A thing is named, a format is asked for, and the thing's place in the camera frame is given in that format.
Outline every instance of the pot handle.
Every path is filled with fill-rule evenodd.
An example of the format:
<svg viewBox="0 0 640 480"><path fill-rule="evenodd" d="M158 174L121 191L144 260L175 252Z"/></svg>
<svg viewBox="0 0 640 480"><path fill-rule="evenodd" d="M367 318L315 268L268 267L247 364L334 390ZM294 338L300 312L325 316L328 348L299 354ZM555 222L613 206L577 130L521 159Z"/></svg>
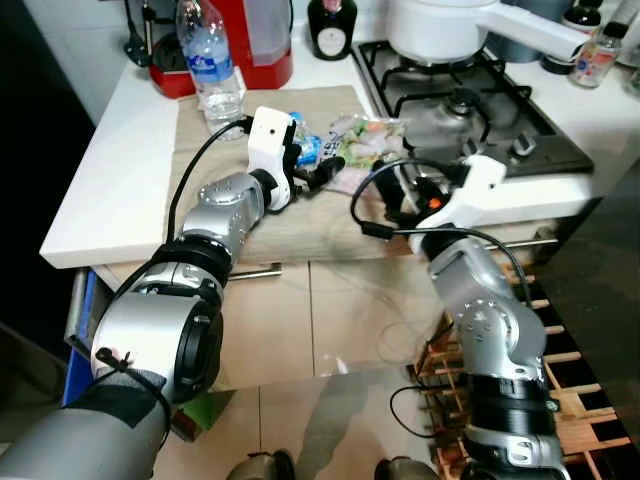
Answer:
<svg viewBox="0 0 640 480"><path fill-rule="evenodd" d="M543 53L571 60L589 35L539 17L524 8L494 2L481 9L478 24Z"/></svg>

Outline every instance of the plastic bag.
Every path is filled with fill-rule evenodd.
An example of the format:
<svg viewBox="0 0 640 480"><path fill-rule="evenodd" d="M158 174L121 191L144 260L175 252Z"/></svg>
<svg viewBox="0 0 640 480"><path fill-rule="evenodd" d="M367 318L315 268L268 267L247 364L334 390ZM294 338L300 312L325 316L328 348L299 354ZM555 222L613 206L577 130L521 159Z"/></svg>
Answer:
<svg viewBox="0 0 640 480"><path fill-rule="evenodd" d="M340 156L345 168L325 188L349 195L355 192L377 160L386 162L407 156L402 139L407 120L345 115L329 127L320 160Z"/></svg>

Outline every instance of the red appliance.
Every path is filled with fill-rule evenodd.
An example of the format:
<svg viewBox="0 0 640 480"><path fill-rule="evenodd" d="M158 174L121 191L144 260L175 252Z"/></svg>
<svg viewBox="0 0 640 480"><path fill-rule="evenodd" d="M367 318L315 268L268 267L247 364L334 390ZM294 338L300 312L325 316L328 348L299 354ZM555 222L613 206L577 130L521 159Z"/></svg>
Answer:
<svg viewBox="0 0 640 480"><path fill-rule="evenodd" d="M180 98L196 93L175 33L165 35L153 46L151 58L149 75L165 96Z"/></svg>
<svg viewBox="0 0 640 480"><path fill-rule="evenodd" d="M211 1L220 11L229 38L231 58L249 89L284 85L293 71L290 0Z"/></svg>

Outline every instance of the black cable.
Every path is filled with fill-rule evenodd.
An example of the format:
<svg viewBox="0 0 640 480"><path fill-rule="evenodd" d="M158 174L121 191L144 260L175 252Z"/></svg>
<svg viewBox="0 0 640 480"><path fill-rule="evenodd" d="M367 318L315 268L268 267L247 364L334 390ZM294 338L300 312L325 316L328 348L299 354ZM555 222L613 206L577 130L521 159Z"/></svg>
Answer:
<svg viewBox="0 0 640 480"><path fill-rule="evenodd" d="M136 27L133 23L133 16L131 15L131 5L129 4L129 0L124 0L124 11L127 16L127 26L129 27L129 32L135 33L137 35Z"/></svg>
<svg viewBox="0 0 640 480"><path fill-rule="evenodd" d="M443 232L443 233L460 233L463 235L468 235L470 237L477 237L477 238L486 240L489 243L495 245L500 251L502 251L507 256L507 258L513 265L513 268L516 272L516 275L518 276L518 279L520 280L520 283L522 284L522 291L524 293L527 306L529 308L532 308L531 290L529 289L529 284L527 283L527 277L524 273L524 270L522 269L522 266L520 265L520 262L518 262L518 259L515 257L515 255L513 255L511 250L509 250L509 248L497 238L492 237L491 235L488 235L486 233L480 232L478 230L470 229L470 228L433 227L433 228L394 229L393 227L382 225L380 223L365 221L365 220L362 220L360 217L358 217L358 214L356 212L356 206L357 206L358 200L360 199L360 196L362 195L364 190L369 186L369 184L376 178L377 175L380 175L382 172L385 172L387 170L390 170L392 168L399 167L402 165L427 165L445 174L446 174L446 172L444 172L445 169L451 170L451 169L460 167L459 165L455 165L455 166L445 166L443 168L443 165L441 163L436 162L434 160L429 160L426 158L414 158L414 159L396 160L395 162L387 163L384 166L378 168L377 170L374 170L367 176L367 178L365 178L362 181L362 183L360 183L360 185L358 185L358 188L356 189L356 191L353 193L353 196L351 197L351 205L349 206L351 218L353 218L353 220L358 225L360 225L362 232L365 235L373 235L379 238L386 238L386 239L390 239L394 235L412 235L412 234L427 234L427 233Z"/></svg>
<svg viewBox="0 0 640 480"><path fill-rule="evenodd" d="M213 135L211 135L207 139L207 141L202 144L202 146L197 151L195 156L191 159L191 161L189 162L189 165L187 165L186 170L182 174L180 183L178 183L178 187L176 188L176 191L173 194L173 198L171 199L171 204L169 206L169 215L167 220L167 237L165 240L166 243L173 241L173 236L175 233L174 232L175 224L176 224L176 209L178 208L178 202L180 201L180 196L182 195L182 191L184 190L184 187L187 184L187 180L189 180L189 175L191 175L191 172L193 171L196 164L198 163L198 160L200 160L200 157L202 157L204 152L207 151L207 149L211 146L213 142L218 140L222 135L227 133L232 128L241 127L245 131L245 133L248 132L251 129L252 121L253 121L252 117L246 116L241 118L240 120L236 120L234 122L228 123L227 125L222 127L220 130L215 132Z"/></svg>
<svg viewBox="0 0 640 480"><path fill-rule="evenodd" d="M289 0L289 34L293 31L293 0Z"/></svg>
<svg viewBox="0 0 640 480"><path fill-rule="evenodd" d="M387 170L390 170L395 167L400 167L402 165L426 165L428 167L433 167L439 171L442 171L442 169L446 167L440 162L436 162L435 160L429 160L427 158L415 158L415 159L404 158L401 160L396 160L395 162L387 163L382 167L378 168L377 170L374 170L373 172L369 173L369 175L362 181L362 183L358 185L358 188L356 188L356 191L353 193L353 196L351 197L351 205L349 206L351 218L353 218L353 220L358 225L363 226L364 224L367 223L364 220L362 220L360 217L358 217L358 214L356 213L356 205L358 203L358 200L360 199L360 196L364 192L364 190L369 186L369 184L373 181L373 179L376 178L376 176L380 175L383 172L386 172Z"/></svg>
<svg viewBox="0 0 640 480"><path fill-rule="evenodd" d="M162 437L160 447L158 448L158 450L160 450L167 441L167 437L169 436L169 432L171 431L171 406L169 405L169 402L164 397L164 395L162 395L160 389L140 373L129 368L129 353L127 353L122 360L118 360L113 356L113 352L109 348L102 347L96 352L96 359L100 360L105 365L110 366L111 368L113 368L113 370L96 379L96 381L93 382L93 385L104 382L107 378L111 377L116 372L124 373L133 381L137 382L158 401L158 403L162 407L162 412L164 414L164 436Z"/></svg>
<svg viewBox="0 0 640 480"><path fill-rule="evenodd" d="M402 392L406 392L407 390L425 391L425 390L435 390L438 388L447 388L447 386L446 385L434 385L434 386L408 385L406 387L398 388L395 392L391 394L391 397L389 397L389 410L391 410L391 415L393 415L393 418L395 418L396 422L398 422L398 424L400 424L402 428L404 428L407 432L411 433L412 435L415 435L416 437L419 437L419 438L436 438L440 434L440 432L420 433L409 428L406 423L400 420L400 417L398 416L395 408L393 407L393 401L398 396L398 394Z"/></svg>
<svg viewBox="0 0 640 480"><path fill-rule="evenodd" d="M143 263L135 272L129 275L127 279L124 282L122 282L118 290L116 290L116 293L113 294L113 298L111 299L110 303L115 302L118 298L122 296L123 293L129 291L129 289L131 289L133 284L155 264L156 264L155 260L153 259L148 260L145 263Z"/></svg>

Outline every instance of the orange light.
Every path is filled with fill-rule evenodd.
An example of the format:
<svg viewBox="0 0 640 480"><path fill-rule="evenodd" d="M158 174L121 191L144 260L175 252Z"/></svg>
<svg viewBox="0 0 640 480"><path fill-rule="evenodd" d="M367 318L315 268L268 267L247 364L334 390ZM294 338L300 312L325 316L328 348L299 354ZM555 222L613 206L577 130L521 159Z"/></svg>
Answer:
<svg viewBox="0 0 640 480"><path fill-rule="evenodd" d="M429 200L429 208L435 210L436 208L440 208L442 206L442 200L439 198L432 198Z"/></svg>

